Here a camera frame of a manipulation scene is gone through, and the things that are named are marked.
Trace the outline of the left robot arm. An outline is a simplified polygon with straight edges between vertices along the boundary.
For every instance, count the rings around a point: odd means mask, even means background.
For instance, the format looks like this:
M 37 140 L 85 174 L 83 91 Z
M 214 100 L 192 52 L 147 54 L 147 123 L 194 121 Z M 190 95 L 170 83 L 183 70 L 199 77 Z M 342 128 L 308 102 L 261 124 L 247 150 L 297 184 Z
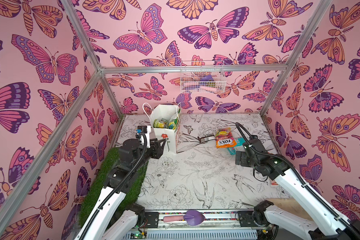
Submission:
M 150 159 L 159 159 L 167 140 L 128 139 L 119 147 L 119 162 L 109 171 L 100 196 L 76 240 L 122 240 L 144 222 L 145 208 L 132 204 L 109 226 L 117 208 L 138 178 L 138 170 Z

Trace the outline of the green rainbow candy bag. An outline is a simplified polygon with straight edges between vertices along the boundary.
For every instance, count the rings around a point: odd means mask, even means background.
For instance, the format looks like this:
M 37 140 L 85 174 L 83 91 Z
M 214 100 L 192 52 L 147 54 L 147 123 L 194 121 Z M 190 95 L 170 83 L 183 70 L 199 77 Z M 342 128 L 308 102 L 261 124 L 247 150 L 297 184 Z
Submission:
M 176 130 L 177 126 L 179 123 L 179 118 L 178 117 L 172 117 L 168 122 L 167 122 L 167 126 L 166 129 L 169 130 Z

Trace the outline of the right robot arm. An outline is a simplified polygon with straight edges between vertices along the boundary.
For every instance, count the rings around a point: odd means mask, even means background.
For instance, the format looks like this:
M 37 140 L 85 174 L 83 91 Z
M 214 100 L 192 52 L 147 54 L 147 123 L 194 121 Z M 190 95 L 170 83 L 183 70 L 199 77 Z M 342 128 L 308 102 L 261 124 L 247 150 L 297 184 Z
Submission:
M 295 166 L 282 155 L 268 153 L 262 142 L 240 123 L 235 123 L 244 138 L 244 151 L 236 153 L 236 165 L 252 168 L 275 181 L 286 190 L 308 213 L 311 221 L 298 217 L 263 201 L 254 207 L 258 225 L 281 227 L 303 240 L 360 240 L 360 221 L 351 220 L 332 207 L 309 183 Z

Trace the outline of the green Fox's spring tea bag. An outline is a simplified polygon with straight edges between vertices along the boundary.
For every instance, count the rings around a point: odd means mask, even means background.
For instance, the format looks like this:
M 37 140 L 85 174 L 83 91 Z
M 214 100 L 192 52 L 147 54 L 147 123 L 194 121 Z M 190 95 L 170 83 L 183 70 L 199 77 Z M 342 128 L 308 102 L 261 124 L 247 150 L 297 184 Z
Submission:
M 168 121 L 165 119 L 155 119 L 153 122 L 153 127 L 157 129 L 166 129 Z

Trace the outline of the dark brown snack bar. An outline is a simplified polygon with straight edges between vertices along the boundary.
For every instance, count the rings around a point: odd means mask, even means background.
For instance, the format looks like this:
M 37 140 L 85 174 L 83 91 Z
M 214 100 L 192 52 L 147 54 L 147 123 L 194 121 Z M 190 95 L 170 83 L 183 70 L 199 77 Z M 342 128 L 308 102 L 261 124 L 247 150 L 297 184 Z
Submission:
M 214 135 L 207 135 L 204 137 L 198 137 L 198 140 L 199 140 L 200 144 L 205 144 L 209 141 L 215 141 L 216 137 Z

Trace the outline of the teal mint candy bag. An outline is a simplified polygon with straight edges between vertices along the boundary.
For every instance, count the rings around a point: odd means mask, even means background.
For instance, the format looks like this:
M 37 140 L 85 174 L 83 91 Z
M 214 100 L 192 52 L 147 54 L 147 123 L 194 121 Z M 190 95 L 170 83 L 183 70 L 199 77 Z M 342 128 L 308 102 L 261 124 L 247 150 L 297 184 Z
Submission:
M 233 147 L 227 148 L 230 155 L 235 155 L 237 151 L 243 152 L 245 148 L 243 144 L 245 143 L 244 138 L 237 138 L 235 139 L 236 144 Z

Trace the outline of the orange Fox's fruits candy bag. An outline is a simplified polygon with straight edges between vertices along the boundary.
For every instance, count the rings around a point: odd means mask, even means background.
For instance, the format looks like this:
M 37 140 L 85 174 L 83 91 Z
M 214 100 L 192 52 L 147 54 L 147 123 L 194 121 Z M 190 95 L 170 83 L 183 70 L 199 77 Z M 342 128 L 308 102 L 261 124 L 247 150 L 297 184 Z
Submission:
M 233 148 L 237 144 L 229 127 L 218 130 L 215 134 L 215 140 L 217 149 Z

